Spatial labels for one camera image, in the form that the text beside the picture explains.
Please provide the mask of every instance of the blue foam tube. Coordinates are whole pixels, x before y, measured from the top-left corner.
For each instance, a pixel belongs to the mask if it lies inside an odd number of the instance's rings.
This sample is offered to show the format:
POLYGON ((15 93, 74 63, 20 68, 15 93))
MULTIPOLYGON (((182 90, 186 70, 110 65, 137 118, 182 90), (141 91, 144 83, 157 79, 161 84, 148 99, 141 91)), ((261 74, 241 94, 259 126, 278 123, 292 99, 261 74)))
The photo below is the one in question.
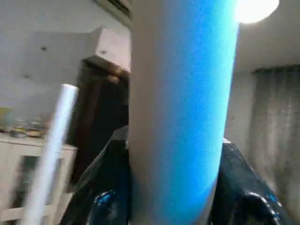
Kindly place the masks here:
POLYGON ((204 224, 218 175, 236 0, 137 0, 129 158, 131 224, 204 224))

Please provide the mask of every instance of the white pipe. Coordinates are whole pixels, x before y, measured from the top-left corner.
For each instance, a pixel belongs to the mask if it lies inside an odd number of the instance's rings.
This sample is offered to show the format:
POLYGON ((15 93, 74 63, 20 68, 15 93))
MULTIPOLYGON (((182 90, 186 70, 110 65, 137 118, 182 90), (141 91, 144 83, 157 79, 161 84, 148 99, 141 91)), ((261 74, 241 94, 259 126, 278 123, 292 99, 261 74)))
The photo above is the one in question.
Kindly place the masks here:
POLYGON ((62 85, 43 155, 39 160, 32 188, 26 200, 25 214, 21 219, 21 225, 40 225, 41 223, 77 92, 78 88, 75 86, 62 85))

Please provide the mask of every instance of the air conditioner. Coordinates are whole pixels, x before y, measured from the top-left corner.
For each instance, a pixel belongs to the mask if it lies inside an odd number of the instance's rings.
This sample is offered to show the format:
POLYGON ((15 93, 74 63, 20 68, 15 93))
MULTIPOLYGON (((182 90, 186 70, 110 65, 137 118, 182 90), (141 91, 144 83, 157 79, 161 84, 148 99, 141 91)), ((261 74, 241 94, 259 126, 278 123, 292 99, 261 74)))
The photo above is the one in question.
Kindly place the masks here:
POLYGON ((121 23, 131 27, 132 0, 94 0, 106 11, 114 15, 121 23))

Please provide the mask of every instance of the shiny black plastic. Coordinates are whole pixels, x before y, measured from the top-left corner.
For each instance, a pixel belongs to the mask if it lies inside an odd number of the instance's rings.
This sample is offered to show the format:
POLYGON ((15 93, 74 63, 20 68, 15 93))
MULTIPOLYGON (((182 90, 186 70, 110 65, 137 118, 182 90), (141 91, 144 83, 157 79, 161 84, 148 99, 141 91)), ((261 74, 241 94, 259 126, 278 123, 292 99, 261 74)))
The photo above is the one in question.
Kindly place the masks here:
POLYGON ((127 225, 129 219, 128 127, 115 131, 78 182, 60 225, 127 225))
POLYGON ((211 219, 213 225, 294 224, 269 186, 229 142, 223 143, 211 219))

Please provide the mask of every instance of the ceiling light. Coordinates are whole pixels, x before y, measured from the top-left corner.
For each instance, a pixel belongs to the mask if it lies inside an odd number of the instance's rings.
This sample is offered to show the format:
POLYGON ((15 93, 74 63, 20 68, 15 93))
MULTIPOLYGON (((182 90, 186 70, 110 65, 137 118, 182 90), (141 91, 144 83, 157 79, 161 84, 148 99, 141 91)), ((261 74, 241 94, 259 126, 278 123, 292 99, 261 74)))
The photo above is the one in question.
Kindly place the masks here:
POLYGON ((268 17, 279 5, 279 0, 238 0, 236 19, 240 23, 256 23, 268 17))

